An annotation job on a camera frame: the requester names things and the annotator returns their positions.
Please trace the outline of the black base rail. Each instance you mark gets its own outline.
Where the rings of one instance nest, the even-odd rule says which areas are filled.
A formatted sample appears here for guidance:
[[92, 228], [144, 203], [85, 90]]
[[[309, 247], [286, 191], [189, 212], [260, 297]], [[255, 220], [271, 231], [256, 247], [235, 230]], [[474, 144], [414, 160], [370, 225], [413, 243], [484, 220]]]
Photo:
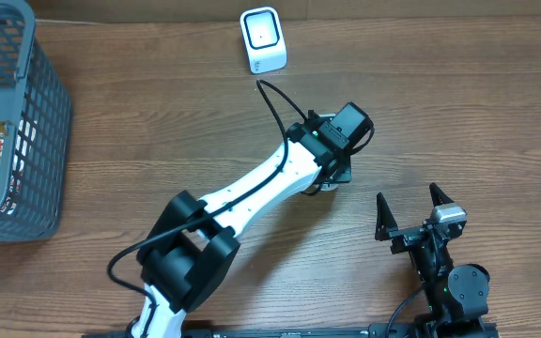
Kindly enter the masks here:
[[[390, 338], [415, 337], [410, 324], [393, 324]], [[370, 324], [366, 328], [331, 328], [303, 330], [186, 330], [186, 338], [384, 338], [387, 324]], [[130, 337], [125, 331], [84, 334], [83, 338]]]

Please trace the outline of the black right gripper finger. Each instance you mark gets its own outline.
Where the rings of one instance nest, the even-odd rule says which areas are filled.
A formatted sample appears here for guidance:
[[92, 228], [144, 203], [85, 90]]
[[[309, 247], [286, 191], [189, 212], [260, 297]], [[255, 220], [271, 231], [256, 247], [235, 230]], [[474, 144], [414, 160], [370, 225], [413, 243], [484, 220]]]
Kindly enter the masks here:
[[434, 207], [452, 204], [454, 202], [435, 182], [429, 185], [429, 191]]
[[394, 219], [387, 200], [381, 192], [377, 194], [377, 221], [375, 240], [384, 241], [392, 237], [392, 233], [398, 230], [397, 222]]

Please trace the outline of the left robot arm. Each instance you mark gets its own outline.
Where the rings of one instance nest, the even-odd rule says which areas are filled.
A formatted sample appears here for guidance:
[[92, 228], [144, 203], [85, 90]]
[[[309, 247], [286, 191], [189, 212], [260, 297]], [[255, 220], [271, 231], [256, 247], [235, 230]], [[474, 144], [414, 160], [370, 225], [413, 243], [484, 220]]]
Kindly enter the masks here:
[[147, 295], [127, 336], [179, 337], [186, 315], [222, 283], [247, 227], [295, 194], [350, 182], [350, 158], [373, 133], [352, 102], [333, 115], [311, 112], [244, 177], [200, 198], [174, 196], [137, 251]]

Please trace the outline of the grey plastic mesh basket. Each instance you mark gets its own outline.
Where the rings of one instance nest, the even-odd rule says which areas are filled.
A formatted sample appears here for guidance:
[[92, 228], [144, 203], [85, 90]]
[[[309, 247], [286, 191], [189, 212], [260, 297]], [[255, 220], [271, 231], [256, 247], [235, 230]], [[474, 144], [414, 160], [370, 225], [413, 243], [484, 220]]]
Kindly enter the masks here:
[[57, 231], [69, 156], [72, 103], [37, 40], [24, 1], [0, 0], [0, 242]]

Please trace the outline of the white barcode scanner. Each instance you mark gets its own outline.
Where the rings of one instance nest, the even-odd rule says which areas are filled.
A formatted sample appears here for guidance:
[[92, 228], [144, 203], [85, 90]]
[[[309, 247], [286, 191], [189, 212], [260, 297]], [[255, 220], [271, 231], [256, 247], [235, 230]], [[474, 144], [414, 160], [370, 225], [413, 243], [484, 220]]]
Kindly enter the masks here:
[[253, 74], [281, 69], [287, 52], [278, 12], [273, 7], [252, 8], [240, 15], [250, 71]]

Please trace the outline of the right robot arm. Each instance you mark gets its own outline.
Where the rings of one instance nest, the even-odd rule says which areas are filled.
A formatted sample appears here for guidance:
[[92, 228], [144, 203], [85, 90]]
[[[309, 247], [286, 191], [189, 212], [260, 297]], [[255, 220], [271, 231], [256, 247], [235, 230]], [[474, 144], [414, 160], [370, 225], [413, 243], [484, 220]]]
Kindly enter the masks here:
[[[382, 193], [376, 197], [375, 239], [389, 241], [393, 254], [406, 253], [420, 278], [420, 286], [394, 310], [388, 323], [375, 332], [383, 337], [498, 338], [497, 326], [482, 319], [488, 313], [490, 275], [478, 264], [455, 265], [447, 244], [459, 238], [467, 211], [435, 183], [429, 185], [433, 208], [420, 225], [400, 229]], [[396, 320], [418, 295], [424, 294], [429, 312], [411, 323]]]

